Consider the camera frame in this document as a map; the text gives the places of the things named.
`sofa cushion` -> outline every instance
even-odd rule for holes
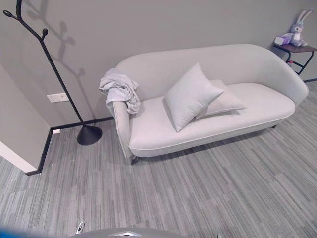
[[[240,83],[228,87],[246,109],[193,120],[178,133],[163,97],[143,101],[130,120],[132,153],[140,157],[162,155],[230,138],[273,126],[295,111],[291,99],[266,86]]]
[[[224,92],[204,108],[195,118],[224,113],[231,110],[244,109],[242,101],[221,80],[210,80],[213,86],[221,88]]]
[[[223,89],[206,79],[199,63],[191,67],[165,95],[176,131],[183,129],[221,93]]]

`black coat rack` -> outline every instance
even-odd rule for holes
[[[15,20],[19,21],[29,32],[32,33],[32,35],[34,35],[38,40],[39,42],[41,43],[41,46],[43,48],[43,51],[46,55],[46,57],[48,58],[53,70],[54,70],[54,73],[56,74],[56,77],[58,78],[64,92],[66,93],[66,95],[68,96],[68,99],[76,113],[76,115],[78,116],[79,120],[80,120],[80,123],[82,125],[82,128],[77,136],[77,142],[81,145],[91,145],[91,144],[94,144],[95,142],[97,142],[103,132],[100,128],[98,127],[95,127],[95,126],[90,126],[90,125],[86,125],[85,122],[82,120],[73,100],[71,99],[70,95],[69,95],[69,92],[63,82],[63,80],[61,79],[61,76],[52,60],[52,57],[48,51],[48,49],[46,48],[46,45],[44,43],[44,38],[47,36],[47,34],[49,33],[48,29],[44,28],[43,31],[42,31],[42,36],[40,36],[39,34],[37,34],[28,24],[25,23],[25,21],[22,19],[22,16],[21,16],[21,7],[22,7],[22,0],[17,0],[16,1],[16,16],[12,15],[11,12],[7,11],[7,10],[4,10],[3,13],[7,16],[7,17],[11,17],[11,18],[14,18]]]

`sofa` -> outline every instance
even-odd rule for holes
[[[176,132],[164,103],[165,93],[195,63],[207,79],[220,79],[246,106],[194,119]],[[300,77],[271,51],[250,44],[145,53],[116,68],[139,83],[136,115],[124,102],[113,102],[124,156],[152,157],[273,127],[291,116],[306,98]]]

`sofa backrest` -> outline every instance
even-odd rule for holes
[[[264,59],[272,54],[250,44],[225,45],[135,55],[116,68],[139,83],[137,95],[143,101],[163,96],[197,62],[210,80],[227,85],[255,82]]]

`throw pillow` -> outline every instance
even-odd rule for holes
[[[203,109],[196,119],[201,117],[210,116],[218,113],[224,113],[231,110],[245,109],[240,99],[238,99],[234,93],[228,88],[221,80],[211,80],[213,86],[221,88],[224,92],[213,102],[211,102],[207,108]]]
[[[199,63],[191,67],[165,95],[176,131],[179,132],[222,92],[223,89],[214,87],[206,79]]]

